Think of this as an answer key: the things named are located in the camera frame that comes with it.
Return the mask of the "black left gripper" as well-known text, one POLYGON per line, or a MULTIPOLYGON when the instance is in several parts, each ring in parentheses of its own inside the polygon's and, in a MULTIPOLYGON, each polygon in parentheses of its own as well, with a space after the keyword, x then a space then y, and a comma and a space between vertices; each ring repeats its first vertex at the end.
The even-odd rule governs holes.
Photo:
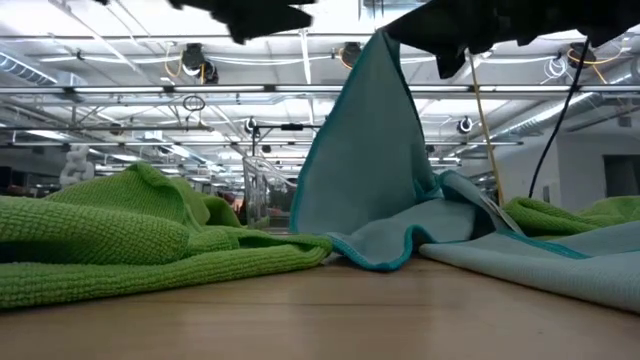
POLYGON ((315 0, 168 0, 172 7, 213 10, 212 18, 227 26, 237 44, 312 24, 312 16, 290 5, 314 4, 315 0))

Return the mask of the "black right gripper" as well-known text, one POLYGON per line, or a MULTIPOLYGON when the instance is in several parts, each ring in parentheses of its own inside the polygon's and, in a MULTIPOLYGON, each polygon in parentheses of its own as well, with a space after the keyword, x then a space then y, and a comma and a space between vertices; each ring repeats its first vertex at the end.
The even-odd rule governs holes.
POLYGON ((550 33, 577 30, 593 47, 639 24, 635 0, 432 0, 384 27, 402 44, 437 53, 441 79, 453 77, 466 62, 466 49, 491 46, 500 22, 519 46, 550 33))

